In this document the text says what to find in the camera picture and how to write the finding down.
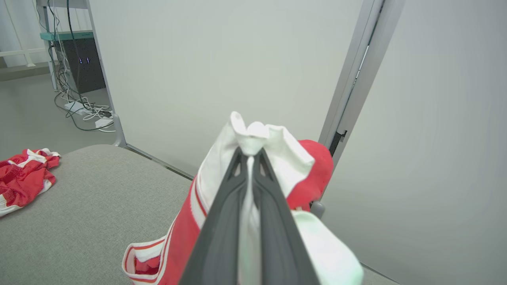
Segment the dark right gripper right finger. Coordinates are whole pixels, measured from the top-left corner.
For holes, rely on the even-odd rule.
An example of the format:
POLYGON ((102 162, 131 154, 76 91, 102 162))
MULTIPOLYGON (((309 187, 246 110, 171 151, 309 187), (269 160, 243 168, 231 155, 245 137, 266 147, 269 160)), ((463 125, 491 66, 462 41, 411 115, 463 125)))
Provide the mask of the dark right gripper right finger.
POLYGON ((263 149, 255 156, 252 191, 259 210, 261 283, 319 285, 319 279, 263 149))

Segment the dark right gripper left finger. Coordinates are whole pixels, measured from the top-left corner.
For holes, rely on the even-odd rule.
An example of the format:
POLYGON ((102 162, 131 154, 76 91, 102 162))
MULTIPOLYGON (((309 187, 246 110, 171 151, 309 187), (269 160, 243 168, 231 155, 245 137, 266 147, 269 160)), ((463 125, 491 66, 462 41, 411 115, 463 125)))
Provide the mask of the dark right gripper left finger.
POLYGON ((240 213, 248 157, 237 147, 192 250, 180 285, 237 285, 240 213))

